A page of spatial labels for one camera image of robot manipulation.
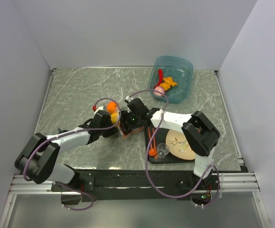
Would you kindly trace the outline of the red fake chili pepper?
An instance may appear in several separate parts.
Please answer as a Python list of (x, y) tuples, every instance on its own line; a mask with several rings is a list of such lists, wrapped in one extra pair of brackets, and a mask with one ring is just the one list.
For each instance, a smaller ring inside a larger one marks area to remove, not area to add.
[(163, 70), (161, 68), (158, 69), (158, 83), (153, 87), (154, 89), (158, 87), (163, 81)]

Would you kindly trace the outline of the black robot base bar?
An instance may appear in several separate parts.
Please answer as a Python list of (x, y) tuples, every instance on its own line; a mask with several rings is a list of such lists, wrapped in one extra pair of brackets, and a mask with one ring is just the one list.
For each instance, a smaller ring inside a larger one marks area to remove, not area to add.
[[(150, 184), (145, 171), (78, 170), (80, 186), (95, 200), (143, 200), (165, 198)], [(199, 178), (192, 171), (149, 171), (154, 185), (163, 193), (180, 196), (192, 190)]]

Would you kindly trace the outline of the purple fake onion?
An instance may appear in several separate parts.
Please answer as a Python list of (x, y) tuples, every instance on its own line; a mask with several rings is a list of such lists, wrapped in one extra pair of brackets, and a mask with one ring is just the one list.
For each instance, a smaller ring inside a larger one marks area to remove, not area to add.
[(165, 95), (165, 89), (159, 85), (154, 88), (153, 94), (155, 96), (163, 97)]

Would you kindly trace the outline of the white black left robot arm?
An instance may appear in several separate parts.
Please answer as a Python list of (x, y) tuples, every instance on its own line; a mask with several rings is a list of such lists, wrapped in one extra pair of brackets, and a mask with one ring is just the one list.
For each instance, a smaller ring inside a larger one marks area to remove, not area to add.
[(107, 138), (117, 132), (107, 111), (98, 110), (92, 119), (77, 128), (51, 136), (32, 135), (14, 166), (23, 172), (25, 180), (37, 184), (45, 181), (61, 182), (67, 190), (79, 187), (79, 174), (68, 165), (57, 164), (60, 153), (91, 144), (100, 136)]

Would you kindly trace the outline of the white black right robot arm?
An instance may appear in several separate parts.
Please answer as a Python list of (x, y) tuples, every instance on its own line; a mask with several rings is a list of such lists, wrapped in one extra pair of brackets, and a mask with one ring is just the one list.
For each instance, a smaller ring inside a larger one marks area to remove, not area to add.
[(128, 135), (143, 127), (175, 131), (185, 136), (186, 142), (196, 154), (193, 184), (198, 189), (209, 185), (213, 153), (220, 132), (201, 111), (193, 114), (166, 112), (159, 108), (148, 109), (139, 98), (126, 98), (127, 110), (121, 111), (120, 129)]

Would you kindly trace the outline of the orange fake fruit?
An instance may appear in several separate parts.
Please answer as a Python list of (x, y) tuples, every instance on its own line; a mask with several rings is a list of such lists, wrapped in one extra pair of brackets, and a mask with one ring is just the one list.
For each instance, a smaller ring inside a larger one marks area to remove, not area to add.
[(109, 114), (116, 113), (118, 111), (118, 106), (115, 102), (109, 102), (106, 105), (106, 110)]

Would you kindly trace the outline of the tan fake ginger root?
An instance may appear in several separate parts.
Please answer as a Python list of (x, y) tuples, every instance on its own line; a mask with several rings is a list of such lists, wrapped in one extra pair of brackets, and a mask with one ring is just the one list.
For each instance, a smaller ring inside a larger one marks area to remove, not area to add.
[(168, 91), (171, 87), (174, 87), (177, 85), (176, 82), (173, 81), (172, 77), (164, 77), (163, 82), (159, 84), (160, 87), (162, 87), (165, 91)]

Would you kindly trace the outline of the clear zip top bag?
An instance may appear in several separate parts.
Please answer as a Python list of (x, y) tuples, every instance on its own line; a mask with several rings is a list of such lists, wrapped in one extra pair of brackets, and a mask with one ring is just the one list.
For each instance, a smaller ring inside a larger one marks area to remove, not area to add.
[(135, 121), (137, 119), (133, 116), (133, 113), (128, 112), (127, 110), (120, 111), (118, 108), (119, 116), (121, 119), (116, 125), (122, 134), (123, 138), (126, 138), (128, 135), (139, 132), (143, 129), (143, 126), (139, 126)]

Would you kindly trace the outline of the yellow fake bell pepper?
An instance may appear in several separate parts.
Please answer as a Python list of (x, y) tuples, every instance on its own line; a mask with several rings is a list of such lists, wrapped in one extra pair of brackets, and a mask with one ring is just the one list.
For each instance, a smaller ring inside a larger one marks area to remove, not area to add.
[(114, 112), (113, 114), (110, 115), (112, 124), (116, 124), (118, 119), (119, 119), (119, 113)]

